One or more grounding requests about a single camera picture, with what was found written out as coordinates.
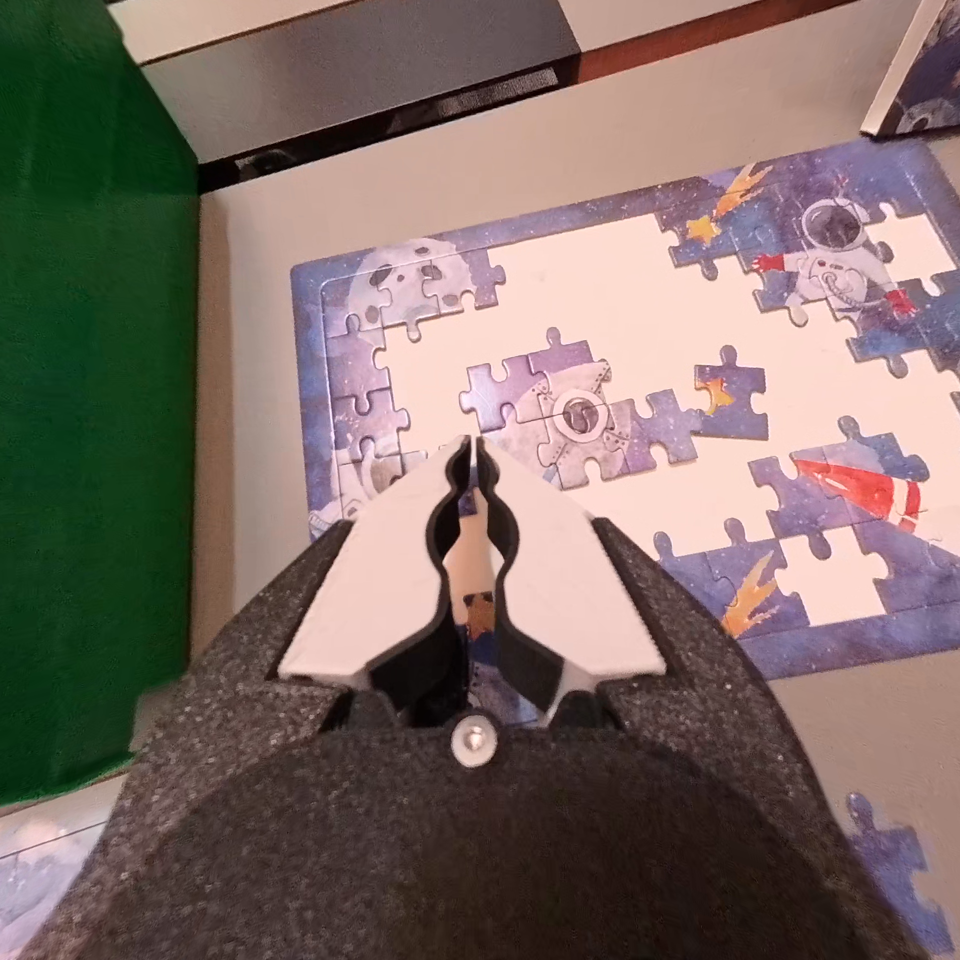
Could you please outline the green plastic bin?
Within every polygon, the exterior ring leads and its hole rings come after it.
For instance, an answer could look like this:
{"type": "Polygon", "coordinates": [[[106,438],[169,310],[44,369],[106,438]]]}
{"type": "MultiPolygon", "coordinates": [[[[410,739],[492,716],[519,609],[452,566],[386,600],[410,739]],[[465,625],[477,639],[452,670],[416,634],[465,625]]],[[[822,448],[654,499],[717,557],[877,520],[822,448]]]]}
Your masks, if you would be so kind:
{"type": "Polygon", "coordinates": [[[103,2],[1,4],[1,791],[130,758],[186,667],[198,164],[103,2]]]}

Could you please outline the joined satellite puzzle pieces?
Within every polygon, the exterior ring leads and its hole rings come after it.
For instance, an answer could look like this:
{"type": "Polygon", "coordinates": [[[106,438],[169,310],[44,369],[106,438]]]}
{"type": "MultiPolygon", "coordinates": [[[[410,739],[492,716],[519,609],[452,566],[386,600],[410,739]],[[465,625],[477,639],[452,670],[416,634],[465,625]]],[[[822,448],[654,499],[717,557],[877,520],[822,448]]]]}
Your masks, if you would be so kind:
{"type": "Polygon", "coordinates": [[[589,484],[589,463],[604,481],[628,474],[632,407],[606,398],[613,369],[587,341],[566,342],[549,327],[545,348],[502,365],[502,379],[490,364],[468,367],[469,386],[459,396],[486,441],[565,491],[589,484]]]}

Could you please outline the printed puzzle box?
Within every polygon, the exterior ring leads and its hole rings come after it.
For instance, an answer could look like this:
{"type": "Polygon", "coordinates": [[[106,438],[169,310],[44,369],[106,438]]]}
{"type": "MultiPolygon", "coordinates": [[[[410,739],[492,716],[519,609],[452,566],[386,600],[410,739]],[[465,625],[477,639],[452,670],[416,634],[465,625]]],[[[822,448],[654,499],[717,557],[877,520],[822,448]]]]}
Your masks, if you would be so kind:
{"type": "Polygon", "coordinates": [[[922,1],[860,126],[892,138],[959,125],[959,3],[922,1]]]}

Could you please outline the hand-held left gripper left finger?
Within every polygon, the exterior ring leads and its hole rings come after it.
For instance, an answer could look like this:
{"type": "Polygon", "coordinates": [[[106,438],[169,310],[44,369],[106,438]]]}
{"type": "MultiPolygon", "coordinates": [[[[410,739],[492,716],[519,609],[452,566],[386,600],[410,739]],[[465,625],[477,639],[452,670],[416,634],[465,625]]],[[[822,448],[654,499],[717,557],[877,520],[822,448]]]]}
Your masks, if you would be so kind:
{"type": "Polygon", "coordinates": [[[460,656],[444,562],[471,465],[471,437],[456,436],[339,525],[277,678],[376,690],[399,711],[439,689],[460,656]]]}

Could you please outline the space puzzle board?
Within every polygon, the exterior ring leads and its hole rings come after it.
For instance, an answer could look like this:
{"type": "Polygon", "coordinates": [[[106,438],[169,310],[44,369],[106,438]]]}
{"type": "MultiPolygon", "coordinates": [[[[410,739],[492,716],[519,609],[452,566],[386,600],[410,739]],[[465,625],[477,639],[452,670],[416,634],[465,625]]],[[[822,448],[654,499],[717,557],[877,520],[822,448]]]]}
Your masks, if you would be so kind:
{"type": "Polygon", "coordinates": [[[958,650],[958,190],[846,145],[295,265],[309,534],[451,435],[769,679],[958,650]]]}

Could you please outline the dark blue puzzle piece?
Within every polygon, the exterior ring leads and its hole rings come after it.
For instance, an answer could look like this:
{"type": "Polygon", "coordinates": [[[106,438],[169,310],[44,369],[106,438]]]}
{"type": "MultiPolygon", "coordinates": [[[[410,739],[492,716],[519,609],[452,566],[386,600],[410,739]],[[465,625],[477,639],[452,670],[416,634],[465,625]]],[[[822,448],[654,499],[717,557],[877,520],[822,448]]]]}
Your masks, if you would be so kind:
{"type": "Polygon", "coordinates": [[[724,527],[729,539],[726,548],[683,556],[675,554],[671,537],[666,532],[657,531],[653,537],[659,564],[715,617],[720,617],[735,602],[738,580],[734,569],[738,547],[746,542],[739,519],[726,519],[724,527]]]}

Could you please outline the adjoining grey desk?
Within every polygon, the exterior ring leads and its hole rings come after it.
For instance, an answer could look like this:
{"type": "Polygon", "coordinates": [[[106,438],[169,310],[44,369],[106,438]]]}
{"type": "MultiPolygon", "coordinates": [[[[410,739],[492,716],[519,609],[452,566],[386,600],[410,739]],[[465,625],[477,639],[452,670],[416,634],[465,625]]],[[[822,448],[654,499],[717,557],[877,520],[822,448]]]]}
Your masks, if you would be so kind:
{"type": "MultiPolygon", "coordinates": [[[[579,50],[579,84],[658,64],[722,42],[852,8],[855,34],[890,34],[897,46],[921,2],[847,1],[582,1],[506,2],[506,13],[534,22],[559,18],[579,50]]],[[[177,54],[320,15],[358,11],[392,30],[416,2],[127,1],[107,2],[127,52],[144,66],[177,54]]]]}

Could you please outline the comet print puzzle piece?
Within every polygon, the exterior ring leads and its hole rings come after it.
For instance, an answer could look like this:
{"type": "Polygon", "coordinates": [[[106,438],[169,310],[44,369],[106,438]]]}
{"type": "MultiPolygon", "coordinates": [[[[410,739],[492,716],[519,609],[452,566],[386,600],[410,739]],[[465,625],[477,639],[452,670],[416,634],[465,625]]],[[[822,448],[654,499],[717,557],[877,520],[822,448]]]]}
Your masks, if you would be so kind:
{"type": "Polygon", "coordinates": [[[734,590],[722,618],[732,637],[742,641],[810,626],[799,594],[779,587],[777,574],[787,562],[777,539],[734,543],[707,552],[706,558],[716,578],[734,590]]]}

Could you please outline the purple star-marked puzzle piece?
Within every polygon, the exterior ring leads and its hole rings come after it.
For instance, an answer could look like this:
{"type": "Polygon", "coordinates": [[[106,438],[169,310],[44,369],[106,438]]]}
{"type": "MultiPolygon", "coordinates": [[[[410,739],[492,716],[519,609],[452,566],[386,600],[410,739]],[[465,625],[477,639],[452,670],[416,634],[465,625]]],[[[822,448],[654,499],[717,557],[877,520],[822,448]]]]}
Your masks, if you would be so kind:
{"type": "Polygon", "coordinates": [[[853,826],[850,846],[896,917],[931,956],[954,952],[943,908],[917,893],[914,874],[929,870],[916,830],[911,826],[878,827],[873,806],[860,793],[846,795],[853,826]]]}

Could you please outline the black rounded panel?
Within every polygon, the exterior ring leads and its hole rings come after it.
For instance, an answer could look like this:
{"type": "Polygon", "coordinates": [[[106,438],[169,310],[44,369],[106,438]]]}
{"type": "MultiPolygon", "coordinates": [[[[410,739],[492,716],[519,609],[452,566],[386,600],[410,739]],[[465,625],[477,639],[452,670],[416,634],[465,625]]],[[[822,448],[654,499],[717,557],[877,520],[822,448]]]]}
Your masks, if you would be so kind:
{"type": "Polygon", "coordinates": [[[559,2],[350,2],[143,70],[211,193],[573,83],[559,2]]]}

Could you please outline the purple starry puzzle piece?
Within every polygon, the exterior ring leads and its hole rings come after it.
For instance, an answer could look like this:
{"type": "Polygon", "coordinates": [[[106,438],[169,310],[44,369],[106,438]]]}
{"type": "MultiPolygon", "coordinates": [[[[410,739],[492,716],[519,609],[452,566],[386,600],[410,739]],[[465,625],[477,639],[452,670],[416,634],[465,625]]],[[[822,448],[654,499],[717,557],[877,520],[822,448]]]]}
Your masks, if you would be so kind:
{"type": "Polygon", "coordinates": [[[658,390],[645,397],[652,414],[643,416],[632,399],[613,402],[614,432],[624,454],[622,474],[653,471],[657,462],[652,447],[666,451],[670,465],[687,464],[698,459],[693,435],[700,431],[702,413],[683,409],[672,389],[658,390]]]}

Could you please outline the star print puzzle piece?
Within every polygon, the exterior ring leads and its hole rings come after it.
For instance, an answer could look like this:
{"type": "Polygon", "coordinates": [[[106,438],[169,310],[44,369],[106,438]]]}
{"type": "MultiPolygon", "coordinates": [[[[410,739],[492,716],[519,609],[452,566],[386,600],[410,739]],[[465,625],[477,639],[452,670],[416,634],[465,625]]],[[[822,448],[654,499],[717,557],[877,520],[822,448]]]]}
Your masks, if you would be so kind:
{"type": "Polygon", "coordinates": [[[465,630],[469,642],[492,636],[497,626],[496,595],[492,590],[462,596],[465,608],[465,630]]]}

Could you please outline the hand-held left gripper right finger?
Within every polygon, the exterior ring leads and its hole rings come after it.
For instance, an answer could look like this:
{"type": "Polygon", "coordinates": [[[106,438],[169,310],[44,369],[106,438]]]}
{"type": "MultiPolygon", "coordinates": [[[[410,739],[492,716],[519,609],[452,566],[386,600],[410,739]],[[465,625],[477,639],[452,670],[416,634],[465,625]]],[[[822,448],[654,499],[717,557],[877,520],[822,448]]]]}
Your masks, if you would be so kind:
{"type": "Polygon", "coordinates": [[[476,440],[494,588],[499,669],[540,712],[572,691],[666,675],[666,660],[594,528],[573,499],[501,447],[476,440]]]}

